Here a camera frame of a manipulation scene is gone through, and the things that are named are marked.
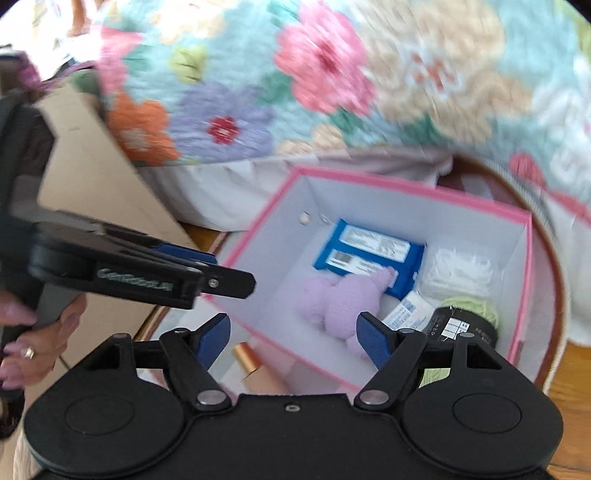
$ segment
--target orange flower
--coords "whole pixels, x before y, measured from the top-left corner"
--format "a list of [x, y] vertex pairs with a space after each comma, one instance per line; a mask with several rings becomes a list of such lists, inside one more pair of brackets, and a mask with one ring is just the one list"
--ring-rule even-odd
[[160, 102], [146, 100], [138, 105], [126, 93], [119, 92], [115, 107], [109, 113], [108, 125], [131, 161], [161, 167], [165, 161], [181, 156], [164, 133], [168, 127], [168, 112]]

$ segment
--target storage box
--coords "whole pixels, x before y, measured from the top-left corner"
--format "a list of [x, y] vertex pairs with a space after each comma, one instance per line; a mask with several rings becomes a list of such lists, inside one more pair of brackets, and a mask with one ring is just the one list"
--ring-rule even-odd
[[[213, 301], [251, 333], [348, 384], [363, 386], [375, 373], [345, 342], [303, 319], [295, 305], [313, 264], [343, 218], [409, 241], [481, 245], [503, 272], [497, 305], [497, 350], [513, 361], [527, 324], [531, 270], [529, 212], [465, 193], [420, 183], [344, 171], [300, 167], [228, 257], [227, 266], [254, 274], [246, 300]], [[384, 296], [384, 302], [392, 297]], [[383, 305], [385, 313], [395, 304]]]

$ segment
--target purple flower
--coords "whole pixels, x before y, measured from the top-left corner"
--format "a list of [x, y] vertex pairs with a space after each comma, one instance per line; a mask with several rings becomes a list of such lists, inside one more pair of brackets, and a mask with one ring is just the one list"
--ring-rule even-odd
[[191, 87], [168, 129], [176, 149], [204, 163], [271, 154], [273, 137], [267, 126], [274, 114], [271, 107], [255, 104], [257, 93], [256, 87], [233, 92], [219, 82]]

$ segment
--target purple plush toy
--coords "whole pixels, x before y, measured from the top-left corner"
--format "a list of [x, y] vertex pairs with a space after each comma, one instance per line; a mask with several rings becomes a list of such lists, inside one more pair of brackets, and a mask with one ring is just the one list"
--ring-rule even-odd
[[349, 274], [343, 278], [312, 278], [304, 285], [298, 309], [307, 320], [324, 324], [329, 335], [346, 340], [351, 353], [367, 357], [355, 333], [357, 317], [361, 312], [378, 314], [380, 298], [394, 275], [394, 269], [388, 267], [369, 277]]

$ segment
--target paper label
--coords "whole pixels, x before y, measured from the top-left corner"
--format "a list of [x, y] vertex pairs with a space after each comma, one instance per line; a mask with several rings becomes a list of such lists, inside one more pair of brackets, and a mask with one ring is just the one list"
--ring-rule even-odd
[[[339, 252], [338, 250], [330, 252], [329, 257], [326, 259], [326, 263], [356, 275], [371, 275], [375, 271], [384, 268], [384, 266], [379, 263], [370, 262], [357, 255], [346, 254], [344, 252]], [[394, 285], [397, 278], [398, 272], [395, 273], [391, 285]]]
[[404, 240], [351, 225], [345, 227], [339, 240], [350, 247], [400, 263], [406, 260], [410, 250], [410, 243]]
[[439, 337], [440, 342], [445, 342], [448, 339], [455, 340], [460, 333], [468, 331], [470, 324], [461, 320], [450, 318], [443, 329], [441, 336]]
[[429, 325], [434, 311], [435, 308], [429, 302], [411, 291], [383, 322], [392, 330], [412, 328], [422, 332]]

